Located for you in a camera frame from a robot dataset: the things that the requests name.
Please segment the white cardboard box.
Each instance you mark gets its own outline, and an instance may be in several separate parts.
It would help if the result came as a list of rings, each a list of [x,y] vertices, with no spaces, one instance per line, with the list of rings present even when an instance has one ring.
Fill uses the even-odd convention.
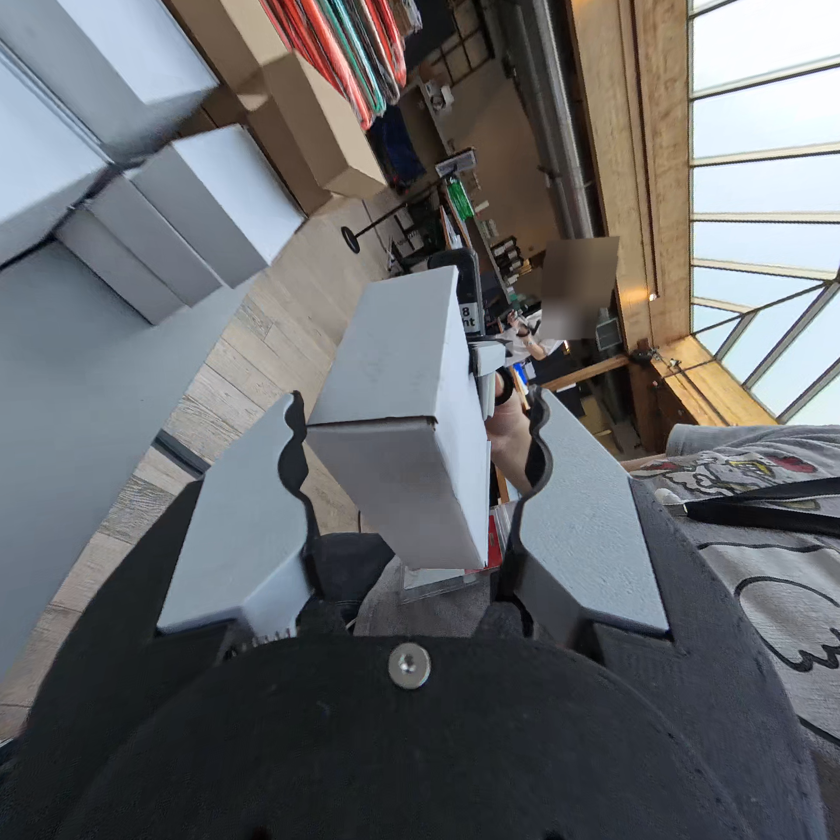
[[[405,566],[487,566],[490,445],[452,266],[375,281],[308,420],[316,456]]]

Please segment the stack of white boxes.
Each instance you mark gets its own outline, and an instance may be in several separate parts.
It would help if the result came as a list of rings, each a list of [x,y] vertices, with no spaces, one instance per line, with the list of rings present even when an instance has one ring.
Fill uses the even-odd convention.
[[[49,238],[159,324],[303,217],[249,132],[181,136],[217,88],[162,2],[2,2],[2,266]]]

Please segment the grey ventilation duct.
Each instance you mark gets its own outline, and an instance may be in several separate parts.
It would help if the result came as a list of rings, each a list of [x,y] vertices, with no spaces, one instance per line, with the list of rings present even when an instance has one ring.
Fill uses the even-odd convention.
[[[557,227],[566,238],[593,238],[591,180],[575,123],[558,17],[551,2],[544,1],[510,2],[506,16],[511,58],[537,146],[538,170]]]

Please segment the colourful hanging cloths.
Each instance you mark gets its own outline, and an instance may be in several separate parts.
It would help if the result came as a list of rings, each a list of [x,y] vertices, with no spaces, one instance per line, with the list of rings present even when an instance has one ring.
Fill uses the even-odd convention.
[[[414,2],[261,2],[283,45],[350,104],[368,131],[406,86],[406,41],[423,28]]]

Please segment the person's right hand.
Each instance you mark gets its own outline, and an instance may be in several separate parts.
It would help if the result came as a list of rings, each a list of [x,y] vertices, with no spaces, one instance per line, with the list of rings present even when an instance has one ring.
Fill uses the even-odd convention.
[[[485,422],[491,460],[516,491],[525,495],[532,488],[526,474],[532,437],[529,419],[519,399],[512,397],[495,407]]]

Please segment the black floor stand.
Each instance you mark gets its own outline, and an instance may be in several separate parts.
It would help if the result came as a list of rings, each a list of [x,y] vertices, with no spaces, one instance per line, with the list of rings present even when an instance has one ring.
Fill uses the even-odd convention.
[[[383,215],[379,216],[378,218],[370,220],[370,222],[362,227],[360,230],[354,232],[350,229],[350,227],[342,226],[340,228],[340,232],[342,234],[343,240],[345,244],[350,248],[350,250],[358,255],[361,252],[361,247],[359,245],[359,238],[368,232],[375,230],[379,225],[383,224],[387,219],[395,217],[404,209],[408,207],[419,204],[422,201],[427,200],[432,193],[434,193],[441,185],[445,183],[446,176],[440,176],[435,181],[431,182],[427,185],[420,193],[416,195],[410,195],[405,201],[397,204],[393,208],[389,209]]]

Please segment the brown cardboard box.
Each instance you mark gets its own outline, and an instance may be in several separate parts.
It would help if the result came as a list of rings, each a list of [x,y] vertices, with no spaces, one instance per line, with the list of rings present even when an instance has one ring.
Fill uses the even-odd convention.
[[[238,90],[248,127],[307,215],[334,196],[368,200],[386,179],[350,104],[292,52]]]

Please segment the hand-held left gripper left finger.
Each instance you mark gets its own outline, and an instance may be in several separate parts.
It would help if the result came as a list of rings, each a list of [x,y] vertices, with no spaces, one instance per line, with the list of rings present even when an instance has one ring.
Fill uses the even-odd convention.
[[[283,395],[206,472],[157,627],[231,622],[241,636],[296,636],[319,588],[319,539],[299,392]]]

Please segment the clear acrylic sign holder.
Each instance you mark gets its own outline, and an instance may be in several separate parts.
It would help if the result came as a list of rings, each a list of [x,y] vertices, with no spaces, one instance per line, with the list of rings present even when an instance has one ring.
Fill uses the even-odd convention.
[[[488,560],[477,570],[412,570],[402,566],[402,582],[397,593],[401,605],[430,597],[459,592],[496,572],[502,564],[509,526],[499,526],[498,508],[490,509],[488,517]]]

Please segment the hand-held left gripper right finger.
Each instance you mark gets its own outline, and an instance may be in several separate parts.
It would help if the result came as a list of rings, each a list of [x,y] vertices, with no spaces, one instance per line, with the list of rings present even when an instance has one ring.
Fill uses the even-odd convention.
[[[564,647],[592,624],[666,637],[630,476],[551,392],[534,390],[531,421],[532,488],[513,513],[499,593]]]

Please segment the grey printed shirt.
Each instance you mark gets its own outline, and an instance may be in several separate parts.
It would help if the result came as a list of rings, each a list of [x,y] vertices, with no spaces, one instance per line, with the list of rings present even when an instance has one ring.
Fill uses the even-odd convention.
[[[678,424],[664,452],[622,462],[667,507],[838,478],[837,425]],[[838,494],[747,501],[771,528],[681,520],[686,536],[758,632],[814,759],[827,835],[838,838],[839,543],[779,529],[780,515],[838,520]]]

